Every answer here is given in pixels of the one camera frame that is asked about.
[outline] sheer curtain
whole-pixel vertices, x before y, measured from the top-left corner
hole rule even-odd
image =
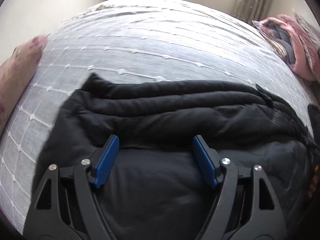
[[[252,25],[267,16],[271,0],[237,0],[232,16]]]

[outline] metal screw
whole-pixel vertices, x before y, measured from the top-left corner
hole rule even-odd
[[[51,164],[51,165],[49,166],[49,170],[50,170],[50,171],[54,171],[56,168],[57,168],[57,165],[56,165],[56,164]]]
[[[262,171],[262,167],[261,167],[260,165],[255,165],[255,166],[254,166],[254,169],[255,169],[256,171]]]
[[[223,159],[221,159],[221,162],[222,162],[222,164],[224,164],[224,165],[228,165],[228,164],[231,163],[230,159],[228,159],[228,158],[223,158]]]
[[[82,165],[88,165],[88,164],[90,164],[90,160],[89,160],[89,159],[83,159],[83,160],[81,161],[81,164],[82,164]]]

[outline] blue grip pad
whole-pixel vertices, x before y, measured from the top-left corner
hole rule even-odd
[[[99,188],[101,185],[105,184],[109,173],[111,171],[112,165],[116,159],[116,156],[119,151],[119,137],[115,136],[109,147],[106,149],[101,161],[99,162],[96,169],[96,177],[93,182],[93,185],[96,188]]]
[[[192,148],[205,182],[213,188],[217,187],[219,183],[216,179],[215,167],[196,136],[193,138]]]

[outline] pillow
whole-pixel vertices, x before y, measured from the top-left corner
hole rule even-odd
[[[281,43],[281,41],[279,39],[275,39],[269,35],[267,35],[266,33],[264,33],[264,31],[261,30],[261,23],[259,21],[252,21],[253,25],[258,29],[259,33],[262,35],[262,37],[264,37],[264,39],[273,47],[274,52],[287,64],[290,64],[290,56],[293,56],[294,62],[296,61],[295,57],[294,57],[294,53],[293,53],[293,49],[291,55],[289,55],[289,53],[287,52],[287,48],[285,48],[283,46],[283,44]]]
[[[298,36],[298,34],[295,32],[295,30],[287,23],[285,23],[284,21],[281,21],[279,19],[273,18],[273,17],[269,17],[265,20],[260,21],[261,22],[261,29],[268,34],[272,34],[271,31],[267,25],[269,22],[274,22],[276,24],[278,24],[282,29],[286,30],[288,32],[288,34],[290,35],[291,38],[291,43],[293,46],[293,51],[294,51],[294,55],[296,58],[295,64],[293,67],[290,66],[290,69],[296,73],[297,75],[299,75],[300,77],[309,80],[309,81],[315,81],[316,78],[313,76],[311,70],[309,69],[308,63],[307,63],[307,59],[306,59],[306,55],[301,43],[301,40]]]
[[[38,67],[47,42],[46,36],[37,36],[16,47],[12,56],[0,67],[0,135]]]
[[[320,31],[313,27],[310,23],[307,23],[307,25],[310,27],[310,29],[314,32],[318,40],[320,41]]]
[[[284,22],[289,24],[299,35],[299,38],[305,43],[307,54],[306,57],[309,57],[310,63],[309,67],[312,71],[313,75],[315,76],[316,80],[320,83],[320,59],[318,56],[318,52],[313,45],[311,39],[309,38],[308,34],[305,30],[290,16],[285,14],[279,14],[278,17],[282,19]]]
[[[308,34],[310,40],[312,41],[313,45],[316,48],[318,56],[320,57],[320,39],[319,39],[319,36],[317,36],[315,29],[311,27],[298,13],[294,12],[294,17],[296,18],[300,26]]]

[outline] bed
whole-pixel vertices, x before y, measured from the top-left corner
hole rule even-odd
[[[252,26],[181,0],[108,0],[49,35],[39,69],[1,136],[0,207],[22,233],[37,156],[60,105],[95,72],[115,83],[224,80],[284,98],[311,132],[318,106]]]

